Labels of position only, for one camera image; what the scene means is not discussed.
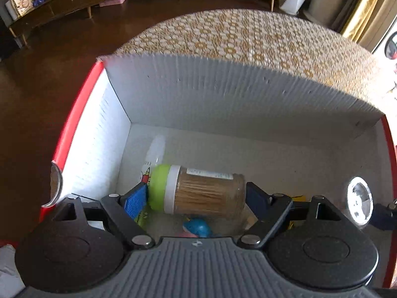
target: pink box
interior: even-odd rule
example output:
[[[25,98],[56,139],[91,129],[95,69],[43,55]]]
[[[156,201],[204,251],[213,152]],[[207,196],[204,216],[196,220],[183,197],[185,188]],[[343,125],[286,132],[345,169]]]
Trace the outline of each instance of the pink box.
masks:
[[[99,6],[108,6],[108,5],[116,5],[116,4],[123,4],[126,0],[106,0],[101,2]]]

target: logo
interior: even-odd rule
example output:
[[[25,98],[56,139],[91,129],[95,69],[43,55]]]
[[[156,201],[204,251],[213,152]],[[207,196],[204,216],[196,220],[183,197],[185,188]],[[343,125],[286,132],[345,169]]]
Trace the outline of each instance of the logo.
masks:
[[[29,6],[29,4],[30,4],[29,0],[21,0],[21,6],[23,8],[27,8]]]
[[[197,248],[198,246],[202,245],[202,242],[199,240],[196,240],[196,241],[192,242],[192,245]]]

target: dark wooden floor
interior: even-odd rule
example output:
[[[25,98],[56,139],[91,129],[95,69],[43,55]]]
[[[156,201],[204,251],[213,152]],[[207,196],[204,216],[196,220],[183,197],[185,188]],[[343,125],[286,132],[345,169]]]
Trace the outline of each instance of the dark wooden floor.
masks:
[[[18,241],[50,196],[50,161],[75,96],[99,55],[156,23],[217,8],[269,9],[270,0],[127,0],[35,29],[0,63],[0,240]]]

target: gold curtain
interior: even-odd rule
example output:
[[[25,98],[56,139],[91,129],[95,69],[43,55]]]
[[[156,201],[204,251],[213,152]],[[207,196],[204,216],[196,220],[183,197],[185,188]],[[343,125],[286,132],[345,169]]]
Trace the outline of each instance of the gold curtain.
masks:
[[[378,0],[358,43],[373,52],[397,15],[397,0]]]
[[[375,9],[378,0],[359,0],[341,34],[354,42],[358,42]]]

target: round metal knob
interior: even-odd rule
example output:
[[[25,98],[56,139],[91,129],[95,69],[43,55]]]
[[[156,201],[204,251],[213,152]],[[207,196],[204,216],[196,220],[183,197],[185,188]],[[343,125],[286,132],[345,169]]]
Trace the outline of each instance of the round metal knob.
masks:
[[[148,235],[137,235],[132,238],[132,242],[136,245],[148,246],[152,238]]]
[[[390,203],[389,205],[388,205],[388,208],[390,209],[390,210],[395,210],[396,208],[397,208],[397,204],[396,203]]]
[[[241,242],[249,245],[258,244],[261,241],[261,238],[257,235],[247,234],[241,237]]]

